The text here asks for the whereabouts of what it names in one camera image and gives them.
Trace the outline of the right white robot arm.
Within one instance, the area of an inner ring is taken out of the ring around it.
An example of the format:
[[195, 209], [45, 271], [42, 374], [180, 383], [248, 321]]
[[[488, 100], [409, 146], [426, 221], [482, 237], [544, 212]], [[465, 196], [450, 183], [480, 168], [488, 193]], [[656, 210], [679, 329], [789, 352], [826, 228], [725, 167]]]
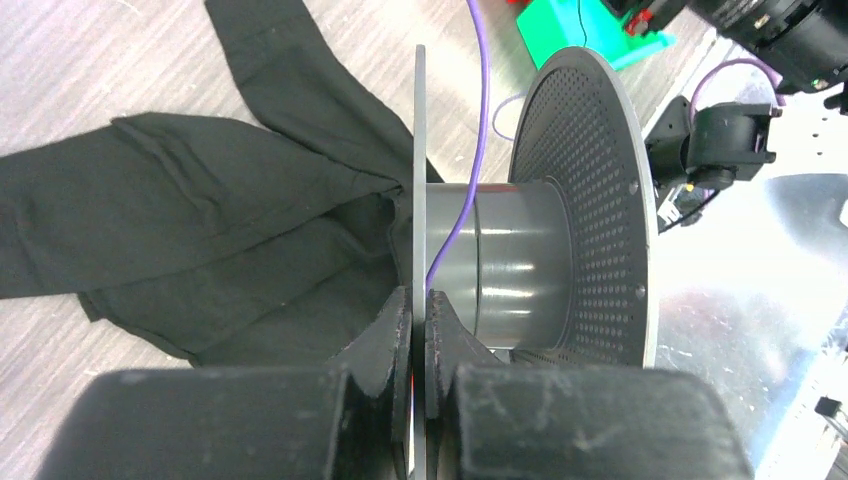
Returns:
[[685, 9], [733, 46], [649, 135], [657, 187], [720, 191], [752, 179], [775, 160], [772, 123], [795, 95], [825, 93], [826, 110], [847, 113], [846, 2], [643, 1], [628, 30], [657, 33]]

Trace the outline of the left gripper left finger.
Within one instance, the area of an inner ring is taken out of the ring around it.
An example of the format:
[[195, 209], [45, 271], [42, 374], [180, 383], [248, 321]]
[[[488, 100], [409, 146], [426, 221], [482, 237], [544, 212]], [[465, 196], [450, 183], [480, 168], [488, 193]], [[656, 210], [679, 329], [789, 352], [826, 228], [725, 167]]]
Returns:
[[93, 380], [41, 479], [403, 479], [411, 315], [376, 320], [312, 367], [125, 370]]

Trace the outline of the grey plastic cable spool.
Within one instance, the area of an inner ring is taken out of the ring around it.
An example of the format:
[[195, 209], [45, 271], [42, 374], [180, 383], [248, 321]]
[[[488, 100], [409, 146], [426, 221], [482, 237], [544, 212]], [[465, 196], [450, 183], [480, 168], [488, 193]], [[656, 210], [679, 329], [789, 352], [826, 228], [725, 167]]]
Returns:
[[425, 53], [416, 53], [412, 280], [412, 475], [424, 473], [423, 324], [444, 293], [499, 361], [652, 369], [657, 306], [655, 201], [645, 146], [617, 74], [569, 47], [538, 71], [508, 179], [424, 178]]

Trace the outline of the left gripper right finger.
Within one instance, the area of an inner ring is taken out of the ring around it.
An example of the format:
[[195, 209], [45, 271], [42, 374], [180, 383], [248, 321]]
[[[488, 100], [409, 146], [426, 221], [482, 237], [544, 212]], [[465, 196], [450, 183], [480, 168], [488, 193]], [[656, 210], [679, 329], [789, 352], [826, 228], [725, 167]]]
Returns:
[[749, 479], [721, 398], [698, 377], [499, 361], [433, 292], [423, 324], [430, 479]]

